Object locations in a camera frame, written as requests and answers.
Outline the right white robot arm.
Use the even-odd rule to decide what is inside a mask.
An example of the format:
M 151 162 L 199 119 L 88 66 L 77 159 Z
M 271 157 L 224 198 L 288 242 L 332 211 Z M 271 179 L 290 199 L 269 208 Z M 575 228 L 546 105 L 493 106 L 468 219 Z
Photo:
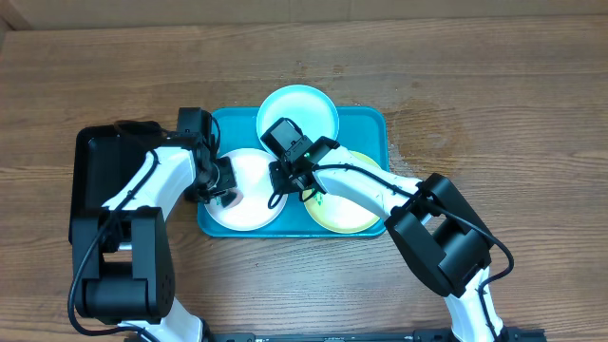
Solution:
M 383 220 L 411 272 L 444 298 L 457 340 L 505 338 L 488 289 L 506 275 L 489 272 L 490 250 L 502 243 L 449 179 L 391 174 L 326 137 L 267 144 L 278 158 L 271 166 L 276 195 L 311 189 L 372 212 Z

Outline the light blue plate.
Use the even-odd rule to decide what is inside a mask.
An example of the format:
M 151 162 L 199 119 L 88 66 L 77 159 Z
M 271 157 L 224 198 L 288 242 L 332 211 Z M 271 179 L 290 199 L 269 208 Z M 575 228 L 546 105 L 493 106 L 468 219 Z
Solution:
M 274 152 L 261 136 L 280 118 L 291 119 L 313 143 L 320 137 L 336 140 L 339 118 L 333 101 L 309 85 L 287 85 L 270 94 L 258 109 L 256 133 L 262 147 Z

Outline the white plate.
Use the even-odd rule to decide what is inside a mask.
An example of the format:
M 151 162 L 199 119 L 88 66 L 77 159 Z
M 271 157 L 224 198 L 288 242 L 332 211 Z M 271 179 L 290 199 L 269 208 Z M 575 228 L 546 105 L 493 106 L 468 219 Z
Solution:
M 271 223 L 285 206 L 287 197 L 280 199 L 274 209 L 268 201 L 274 193 L 271 183 L 271 162 L 276 157 L 254 148 L 240 148 L 224 154 L 233 166 L 236 177 L 236 198 L 227 206 L 220 199 L 205 204 L 205 210 L 219 225 L 229 230 L 247 232 Z

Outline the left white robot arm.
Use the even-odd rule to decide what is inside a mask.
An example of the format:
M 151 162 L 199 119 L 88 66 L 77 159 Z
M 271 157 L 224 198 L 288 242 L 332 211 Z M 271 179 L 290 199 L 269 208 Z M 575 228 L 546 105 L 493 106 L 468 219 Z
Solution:
M 237 200 L 236 176 L 219 157 L 219 123 L 182 107 L 174 130 L 117 121 L 76 138 L 68 241 L 73 276 L 67 317 L 86 336 L 211 341 L 203 319 L 176 298 L 166 222 L 180 198 Z

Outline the black pink sponge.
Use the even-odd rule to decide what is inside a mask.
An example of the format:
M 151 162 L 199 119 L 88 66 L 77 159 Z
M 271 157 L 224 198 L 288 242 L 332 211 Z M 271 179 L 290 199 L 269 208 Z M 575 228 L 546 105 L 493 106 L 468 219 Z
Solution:
M 229 189 L 219 197 L 219 205 L 224 209 L 237 206 L 243 200 L 243 194 L 238 189 Z

